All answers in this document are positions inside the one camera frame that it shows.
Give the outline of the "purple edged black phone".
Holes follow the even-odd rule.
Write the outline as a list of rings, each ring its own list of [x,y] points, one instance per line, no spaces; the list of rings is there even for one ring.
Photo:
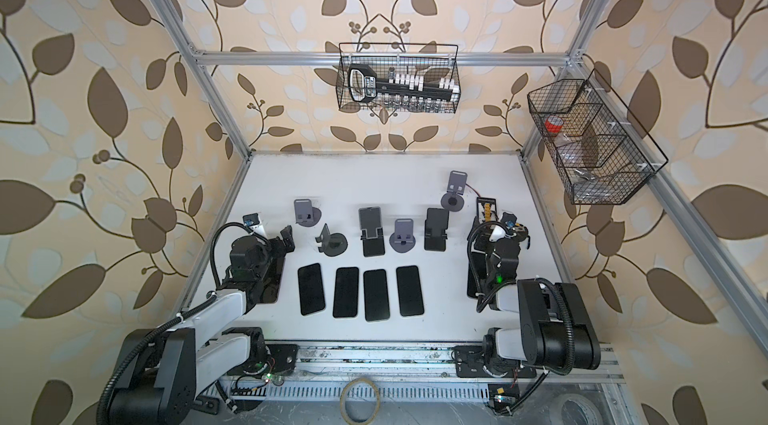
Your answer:
[[[485,256],[480,252],[472,252],[470,255],[466,286],[466,294],[469,298],[477,296],[476,278],[479,279],[480,283],[483,283],[486,278]]]

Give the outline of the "black phone with label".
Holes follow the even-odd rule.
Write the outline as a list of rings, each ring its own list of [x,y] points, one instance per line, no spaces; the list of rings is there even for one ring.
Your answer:
[[[336,270],[332,310],[334,318],[354,318],[358,315],[359,278],[358,267],[340,267]]]

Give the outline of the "tall black phone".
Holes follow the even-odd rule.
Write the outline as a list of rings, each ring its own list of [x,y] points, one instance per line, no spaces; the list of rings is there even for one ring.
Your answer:
[[[396,269],[398,303],[403,317],[419,316],[425,312],[419,268],[416,265]]]

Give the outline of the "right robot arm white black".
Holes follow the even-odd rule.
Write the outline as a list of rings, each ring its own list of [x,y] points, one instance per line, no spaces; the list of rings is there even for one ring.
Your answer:
[[[578,287],[518,276],[529,243],[528,228],[510,213],[479,212],[468,234],[469,296],[476,311],[518,318],[515,328],[492,327],[484,335],[482,369],[498,377],[525,366],[559,375],[597,369],[601,347]]]

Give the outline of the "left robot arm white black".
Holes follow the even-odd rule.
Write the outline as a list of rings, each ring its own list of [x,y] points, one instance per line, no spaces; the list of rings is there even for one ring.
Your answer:
[[[123,341],[95,408],[99,424],[180,424],[210,387],[223,388],[231,370],[271,382],[277,365],[292,369],[294,353],[277,358],[259,327],[235,321],[279,291],[287,254],[295,249],[291,226],[263,235],[256,214],[236,223],[225,274],[213,267],[215,288],[205,300],[154,329],[138,329]]]

